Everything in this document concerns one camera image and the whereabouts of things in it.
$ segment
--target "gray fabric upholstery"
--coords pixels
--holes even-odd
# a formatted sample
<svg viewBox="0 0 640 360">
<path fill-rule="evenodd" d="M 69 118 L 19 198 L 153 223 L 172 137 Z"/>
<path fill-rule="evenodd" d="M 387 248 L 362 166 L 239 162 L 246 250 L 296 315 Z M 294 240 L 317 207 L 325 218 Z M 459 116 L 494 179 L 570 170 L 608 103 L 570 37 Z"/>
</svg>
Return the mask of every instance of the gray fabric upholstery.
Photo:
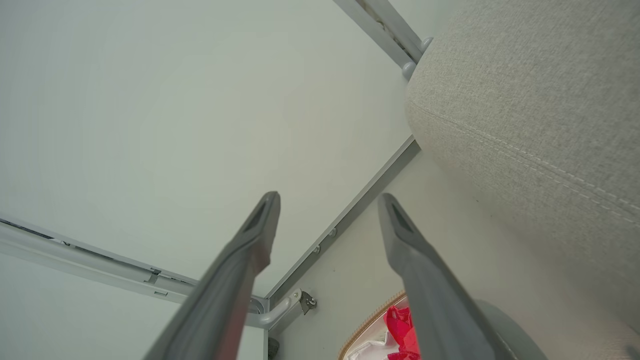
<svg viewBox="0 0 640 360">
<path fill-rule="evenodd" d="M 429 49 L 420 146 L 640 330 L 640 2 L 475 1 Z"/>
</svg>

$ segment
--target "floor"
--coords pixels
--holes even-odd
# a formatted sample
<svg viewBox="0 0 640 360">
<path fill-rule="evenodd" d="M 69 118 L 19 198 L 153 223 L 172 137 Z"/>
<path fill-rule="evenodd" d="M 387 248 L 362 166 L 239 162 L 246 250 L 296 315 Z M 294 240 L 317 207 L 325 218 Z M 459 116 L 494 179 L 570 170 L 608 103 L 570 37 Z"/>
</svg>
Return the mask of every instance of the floor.
<svg viewBox="0 0 640 360">
<path fill-rule="evenodd" d="M 637 335 L 536 258 L 471 193 L 459 190 L 424 151 L 387 186 L 476 299 L 499 307 L 549 359 L 627 358 Z M 371 204 L 294 286 L 318 308 L 276 338 L 277 359 L 336 359 L 353 331 L 403 289 L 382 245 Z"/>
</svg>

